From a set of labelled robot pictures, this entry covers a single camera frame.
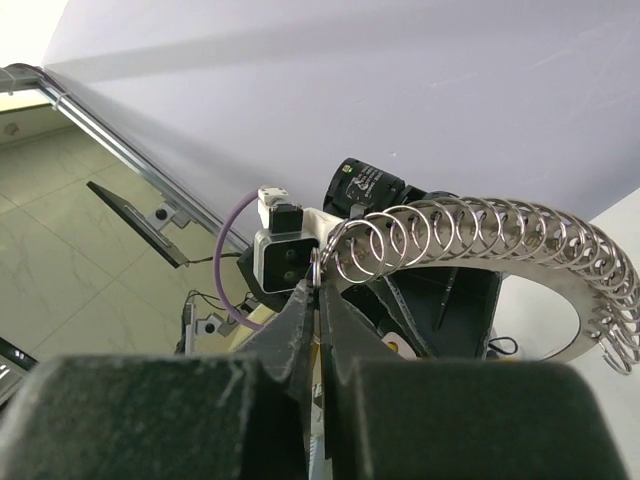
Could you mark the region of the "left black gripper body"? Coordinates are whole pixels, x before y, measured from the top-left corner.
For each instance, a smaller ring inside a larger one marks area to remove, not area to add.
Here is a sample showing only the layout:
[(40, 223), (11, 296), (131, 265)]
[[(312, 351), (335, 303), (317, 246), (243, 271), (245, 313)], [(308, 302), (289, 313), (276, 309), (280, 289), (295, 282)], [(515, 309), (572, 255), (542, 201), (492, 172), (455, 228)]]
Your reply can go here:
[(397, 333), (420, 357), (484, 359), (502, 275), (457, 267), (397, 271), (369, 285), (381, 333)]

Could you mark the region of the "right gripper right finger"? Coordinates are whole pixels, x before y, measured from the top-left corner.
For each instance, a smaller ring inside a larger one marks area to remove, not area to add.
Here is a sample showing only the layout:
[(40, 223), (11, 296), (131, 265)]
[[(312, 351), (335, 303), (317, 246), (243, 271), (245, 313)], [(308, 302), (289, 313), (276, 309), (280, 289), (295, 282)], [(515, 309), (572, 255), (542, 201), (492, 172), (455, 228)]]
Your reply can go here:
[(337, 479), (623, 479), (583, 378), (557, 363), (406, 360), (318, 293)]

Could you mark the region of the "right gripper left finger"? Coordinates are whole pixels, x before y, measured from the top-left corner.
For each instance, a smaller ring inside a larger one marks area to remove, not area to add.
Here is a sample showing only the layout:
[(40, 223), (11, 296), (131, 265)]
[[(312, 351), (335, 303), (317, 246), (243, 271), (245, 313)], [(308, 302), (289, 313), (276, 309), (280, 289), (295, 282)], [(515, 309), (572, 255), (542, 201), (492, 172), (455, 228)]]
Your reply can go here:
[(1, 425), (5, 479), (304, 479), (314, 293), (241, 350), (37, 366)]

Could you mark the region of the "keyring with yellow handle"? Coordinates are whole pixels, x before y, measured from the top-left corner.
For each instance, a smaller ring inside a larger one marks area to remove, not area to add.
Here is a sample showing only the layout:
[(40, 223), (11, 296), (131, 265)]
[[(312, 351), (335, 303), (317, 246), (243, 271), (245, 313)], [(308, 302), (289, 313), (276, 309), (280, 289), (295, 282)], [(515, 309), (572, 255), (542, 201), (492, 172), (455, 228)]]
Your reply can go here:
[(555, 291), (577, 313), (577, 334), (552, 359), (570, 361), (599, 347), (621, 375), (639, 364), (639, 274), (609, 235), (573, 214), (478, 197), (418, 200), (350, 219), (308, 213), (320, 240), (311, 254), (314, 287), (428, 267), (513, 275)]

